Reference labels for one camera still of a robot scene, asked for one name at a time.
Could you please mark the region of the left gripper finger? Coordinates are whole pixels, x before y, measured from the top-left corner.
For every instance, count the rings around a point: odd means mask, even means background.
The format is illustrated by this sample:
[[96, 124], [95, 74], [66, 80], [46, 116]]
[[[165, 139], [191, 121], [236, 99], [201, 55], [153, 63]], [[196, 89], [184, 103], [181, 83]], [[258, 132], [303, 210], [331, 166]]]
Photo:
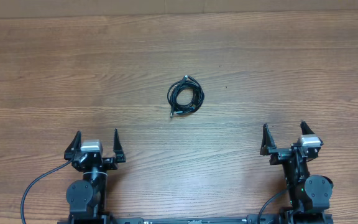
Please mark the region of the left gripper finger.
[[81, 147], [81, 131], [77, 131], [75, 137], [69, 146], [65, 149], [64, 160], [70, 161], [75, 157], [75, 154]]
[[120, 143], [119, 134], [118, 134], [117, 129], [114, 130], [113, 152], [115, 153], [116, 163], [125, 163], [126, 162], [126, 156], [124, 154], [122, 145]]

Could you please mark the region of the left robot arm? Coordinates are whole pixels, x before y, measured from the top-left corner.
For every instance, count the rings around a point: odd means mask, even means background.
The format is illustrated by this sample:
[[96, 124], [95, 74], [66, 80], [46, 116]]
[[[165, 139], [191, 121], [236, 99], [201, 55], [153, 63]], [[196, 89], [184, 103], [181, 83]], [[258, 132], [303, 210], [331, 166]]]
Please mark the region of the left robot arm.
[[66, 192], [69, 204], [68, 223], [116, 223], [111, 212], [105, 211], [108, 171], [117, 170], [126, 156], [114, 131], [112, 157], [103, 157], [103, 145], [99, 140], [81, 140], [78, 131], [64, 152], [64, 159], [78, 172], [81, 180], [74, 181]]

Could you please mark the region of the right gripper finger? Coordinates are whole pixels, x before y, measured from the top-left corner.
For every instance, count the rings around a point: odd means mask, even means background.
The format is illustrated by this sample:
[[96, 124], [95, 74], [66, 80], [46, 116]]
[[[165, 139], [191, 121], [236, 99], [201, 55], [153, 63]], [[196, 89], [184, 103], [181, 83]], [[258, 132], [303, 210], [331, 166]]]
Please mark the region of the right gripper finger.
[[305, 135], [305, 134], [315, 134], [311, 128], [307, 125], [307, 123], [305, 121], [302, 121], [301, 124], [300, 124], [300, 128], [301, 128], [301, 132], [302, 132], [302, 135]]
[[273, 140], [273, 137], [269, 131], [269, 126], [265, 123], [262, 127], [262, 143], [260, 147], [260, 155], [267, 156], [274, 153], [277, 150], [277, 146]]

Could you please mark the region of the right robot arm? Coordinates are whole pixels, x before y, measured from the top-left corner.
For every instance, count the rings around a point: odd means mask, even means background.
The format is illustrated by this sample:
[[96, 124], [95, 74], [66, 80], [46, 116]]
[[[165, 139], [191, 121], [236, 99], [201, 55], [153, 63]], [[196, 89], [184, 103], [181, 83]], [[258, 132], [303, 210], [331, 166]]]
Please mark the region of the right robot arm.
[[324, 142], [305, 121], [300, 123], [301, 136], [288, 148], [279, 149], [270, 133], [268, 124], [262, 128], [260, 155], [269, 156], [271, 165], [283, 167], [286, 189], [271, 197], [260, 209], [257, 222], [262, 221], [266, 207], [279, 196], [288, 193], [290, 206], [282, 207], [273, 219], [274, 223], [332, 223], [325, 214], [330, 207], [334, 184], [322, 175], [311, 175], [308, 163], [318, 157]]

